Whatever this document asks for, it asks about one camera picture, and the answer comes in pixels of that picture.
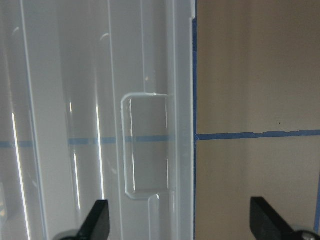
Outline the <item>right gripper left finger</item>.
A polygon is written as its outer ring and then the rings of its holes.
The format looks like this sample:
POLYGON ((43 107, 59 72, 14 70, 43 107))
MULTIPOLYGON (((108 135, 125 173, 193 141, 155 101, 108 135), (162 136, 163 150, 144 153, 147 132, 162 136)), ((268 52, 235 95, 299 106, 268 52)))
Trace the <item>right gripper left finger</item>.
POLYGON ((78 240, 107 240, 110 235, 108 200, 97 200, 77 233, 78 240))

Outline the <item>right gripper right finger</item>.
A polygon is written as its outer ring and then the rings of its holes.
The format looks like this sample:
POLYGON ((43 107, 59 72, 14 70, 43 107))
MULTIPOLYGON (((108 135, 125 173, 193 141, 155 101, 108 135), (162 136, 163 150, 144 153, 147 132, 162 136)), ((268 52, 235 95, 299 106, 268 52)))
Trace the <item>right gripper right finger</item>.
POLYGON ((250 230, 256 240, 287 240, 292 227, 263 198, 250 198, 250 230))

